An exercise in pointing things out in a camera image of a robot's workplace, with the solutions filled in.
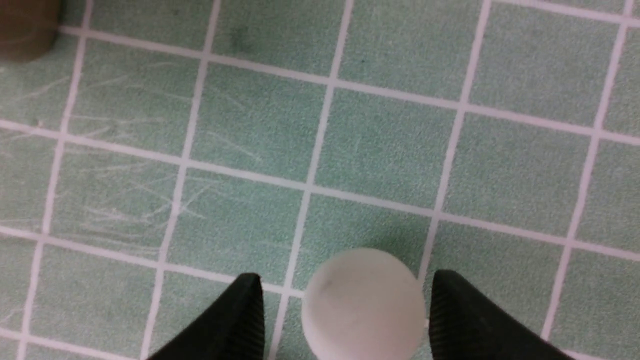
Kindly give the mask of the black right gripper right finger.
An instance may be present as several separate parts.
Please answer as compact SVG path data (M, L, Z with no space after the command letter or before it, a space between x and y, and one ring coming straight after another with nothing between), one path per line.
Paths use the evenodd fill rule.
M452 269L435 271L429 344L434 360L570 360Z

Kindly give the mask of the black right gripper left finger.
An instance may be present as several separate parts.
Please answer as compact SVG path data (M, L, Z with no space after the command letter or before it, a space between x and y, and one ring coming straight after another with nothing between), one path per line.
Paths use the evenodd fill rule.
M241 273L151 360L262 360L265 297L257 273Z

